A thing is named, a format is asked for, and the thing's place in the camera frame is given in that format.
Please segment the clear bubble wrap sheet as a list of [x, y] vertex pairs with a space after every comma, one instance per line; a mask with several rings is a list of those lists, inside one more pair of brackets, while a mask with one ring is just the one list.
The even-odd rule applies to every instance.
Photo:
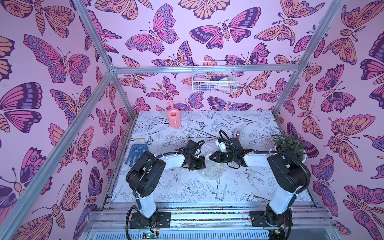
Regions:
[[222, 163], [217, 163], [209, 159], [211, 154], [205, 157], [205, 168], [199, 170], [199, 174], [202, 178], [207, 180], [217, 180], [220, 179], [225, 171], [225, 165]]

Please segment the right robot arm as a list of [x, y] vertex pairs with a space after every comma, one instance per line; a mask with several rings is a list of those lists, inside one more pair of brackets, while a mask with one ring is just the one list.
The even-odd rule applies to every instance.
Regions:
[[241, 167], [267, 167], [272, 170], [278, 188], [266, 211], [259, 215], [259, 222], [271, 227], [292, 220], [292, 205], [297, 196], [306, 190], [311, 173], [300, 157], [290, 148], [280, 150], [257, 151], [229, 147], [226, 151], [217, 151], [209, 156], [211, 161], [220, 164], [236, 163]]

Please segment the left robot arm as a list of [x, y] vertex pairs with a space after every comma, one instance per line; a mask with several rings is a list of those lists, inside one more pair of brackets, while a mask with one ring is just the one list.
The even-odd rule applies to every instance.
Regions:
[[156, 156], [144, 152], [126, 176], [126, 182], [133, 191], [140, 214], [151, 218], [157, 211], [153, 192], [164, 171], [185, 167], [190, 171], [204, 169], [205, 157], [194, 152], [169, 152]]

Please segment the pink watering can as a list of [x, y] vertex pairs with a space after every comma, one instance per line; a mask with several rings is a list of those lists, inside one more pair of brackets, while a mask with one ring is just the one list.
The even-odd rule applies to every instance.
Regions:
[[180, 110], [174, 107], [174, 102], [169, 102], [167, 117], [171, 128], [178, 129], [182, 125]]

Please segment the potted green plant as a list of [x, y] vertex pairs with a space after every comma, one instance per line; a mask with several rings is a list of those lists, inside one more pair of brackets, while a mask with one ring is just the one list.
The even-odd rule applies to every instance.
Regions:
[[301, 162], [306, 160], [305, 146], [300, 142], [298, 137], [291, 135], [276, 135], [275, 147], [278, 151], [282, 151], [284, 149], [291, 150]]

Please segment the blue work glove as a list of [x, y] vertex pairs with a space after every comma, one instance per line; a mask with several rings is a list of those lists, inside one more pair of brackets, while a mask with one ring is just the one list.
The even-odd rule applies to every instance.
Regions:
[[145, 139], [134, 139], [132, 146], [125, 156], [124, 164], [132, 167], [139, 160], [141, 155], [148, 150], [148, 144]]

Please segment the green circuit board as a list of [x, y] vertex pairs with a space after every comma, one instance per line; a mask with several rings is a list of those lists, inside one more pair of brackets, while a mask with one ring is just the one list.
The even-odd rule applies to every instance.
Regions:
[[143, 240], [156, 240], [158, 239], [158, 232], [143, 232], [142, 239]]

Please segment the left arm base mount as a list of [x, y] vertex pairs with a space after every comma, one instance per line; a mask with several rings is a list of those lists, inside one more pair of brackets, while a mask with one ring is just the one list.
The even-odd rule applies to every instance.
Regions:
[[171, 213], [156, 211], [151, 217], [146, 218], [141, 213], [133, 213], [129, 224], [130, 229], [144, 229], [156, 227], [169, 229], [171, 226]]

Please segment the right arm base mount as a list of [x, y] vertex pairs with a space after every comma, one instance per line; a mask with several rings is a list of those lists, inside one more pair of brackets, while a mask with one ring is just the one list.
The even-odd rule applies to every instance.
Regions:
[[284, 227], [293, 226], [290, 210], [285, 211], [281, 215], [277, 215], [272, 210], [251, 211], [250, 221], [253, 227], [283, 229]]

